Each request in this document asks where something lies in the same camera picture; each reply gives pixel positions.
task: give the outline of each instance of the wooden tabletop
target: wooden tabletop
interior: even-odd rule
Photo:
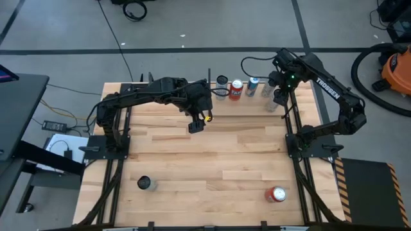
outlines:
[[[120,85],[106,83],[103,97]],[[214,119],[196,134],[188,133],[191,118],[173,105],[133,107],[130,155],[123,168],[116,226],[146,227],[149,221],[155,226],[248,226],[260,221],[302,225],[295,173],[284,141],[284,109],[265,111],[268,98],[260,96],[262,87],[252,98],[243,92],[239,101],[218,101],[213,95]],[[311,85],[301,83],[295,94],[302,123],[320,124]],[[98,127],[94,132],[103,134]],[[310,161],[318,194],[344,219],[331,164]],[[73,223],[81,221],[100,196],[105,166],[106,160],[99,160],[86,169]],[[143,175],[156,179],[156,191],[137,187]],[[264,191],[275,185],[286,189],[284,202],[265,200]],[[306,197],[314,220],[308,193]]]

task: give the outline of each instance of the gray floor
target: gray floor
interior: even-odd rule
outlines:
[[[385,31],[369,25],[368,14],[376,8],[374,0],[297,0],[311,47],[369,47],[390,42]],[[18,0],[0,1],[0,31]],[[122,48],[189,47],[302,47],[302,40],[289,0],[158,0],[147,3],[148,16],[142,22],[126,20],[121,8],[102,0],[103,8]],[[116,49],[117,45],[95,0],[25,0],[1,50]],[[247,78],[240,60],[247,55],[270,57],[273,53],[157,53],[125,54],[135,80],[151,71],[155,78],[178,76],[188,80],[224,74]],[[342,83],[352,85],[351,64],[357,53],[318,53],[328,72]],[[0,55],[0,64],[17,73],[46,74],[50,83],[88,92],[101,92],[104,82],[130,81],[121,55]],[[246,64],[255,74],[272,70],[270,62]],[[360,67],[364,83],[378,78],[376,57]],[[411,108],[408,98],[386,92],[385,99]],[[98,96],[85,96],[48,87],[44,97],[50,105],[85,117],[98,102]],[[337,104],[328,96],[326,106],[331,119]],[[337,137],[345,149],[340,156],[390,162],[395,165],[406,208],[411,210],[411,157],[409,118],[387,112],[371,102],[366,108],[368,123],[357,134]],[[34,118],[73,124],[40,105]],[[51,132],[30,123],[24,140],[42,146]],[[30,202],[35,211],[14,213],[22,187],[21,179],[3,216],[1,230],[36,230],[66,227],[71,224],[78,191],[36,188]]]

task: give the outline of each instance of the black panel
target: black panel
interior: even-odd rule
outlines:
[[[0,160],[17,147],[46,90],[48,76],[18,74],[19,81],[0,83]]]
[[[107,151],[105,149],[106,136],[92,135],[89,137],[87,147],[98,147],[98,151],[85,151],[84,159],[87,160],[124,160],[128,157],[130,138],[122,140],[123,147],[119,151]]]
[[[353,223],[404,227],[388,165],[346,158],[342,162]]]

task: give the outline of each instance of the coca-cola can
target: coca-cola can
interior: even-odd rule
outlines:
[[[229,99],[237,101],[241,98],[241,93],[243,92],[243,82],[241,80],[234,80],[230,84],[230,95]]]
[[[287,193],[285,192],[284,188],[280,186],[274,186],[267,189],[264,196],[268,202],[282,202],[285,201],[285,198],[287,198]]]

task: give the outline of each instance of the power adapter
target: power adapter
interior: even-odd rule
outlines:
[[[67,132],[67,124],[53,122],[53,121],[44,121],[43,125],[41,126],[41,129],[42,130],[47,130],[47,131],[52,131],[52,132],[66,133]]]
[[[64,151],[64,157],[72,160],[73,159],[73,151],[71,151],[71,150]]]

